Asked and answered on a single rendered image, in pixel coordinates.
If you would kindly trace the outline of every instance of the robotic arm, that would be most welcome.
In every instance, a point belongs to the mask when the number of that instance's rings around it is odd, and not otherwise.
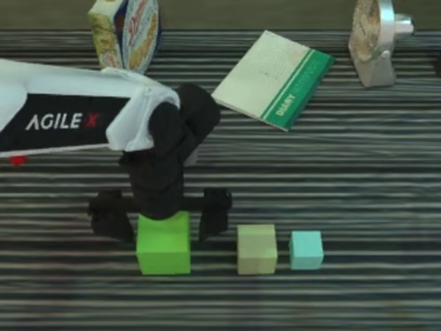
[[[95,234],[133,242],[128,212],[157,221],[202,211],[200,240],[227,229],[231,194],[185,198],[183,168],[219,123],[198,86],[173,90],[142,75],[0,60],[0,157],[107,147],[122,152],[133,198],[101,191],[89,205]]]

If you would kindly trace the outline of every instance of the light blue block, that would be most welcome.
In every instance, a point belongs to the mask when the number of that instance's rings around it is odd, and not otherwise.
[[[293,231],[289,256],[292,270],[320,269],[324,257],[320,231]]]

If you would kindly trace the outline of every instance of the red object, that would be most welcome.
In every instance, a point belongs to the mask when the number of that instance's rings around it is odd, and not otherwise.
[[[9,158],[10,163],[12,163],[14,165],[14,167],[19,167],[19,166],[23,165],[24,163],[26,163],[27,160],[28,160],[28,158],[25,156],[10,157]]]

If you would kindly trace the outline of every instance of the snack package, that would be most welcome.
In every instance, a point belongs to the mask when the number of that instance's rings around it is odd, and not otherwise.
[[[101,68],[145,73],[161,34],[157,0],[96,0],[88,18]]]

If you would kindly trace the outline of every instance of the small fan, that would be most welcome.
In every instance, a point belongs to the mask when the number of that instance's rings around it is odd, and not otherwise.
[[[392,0],[357,0],[349,51],[364,87],[394,84],[393,49],[413,32],[412,18],[395,14]]]

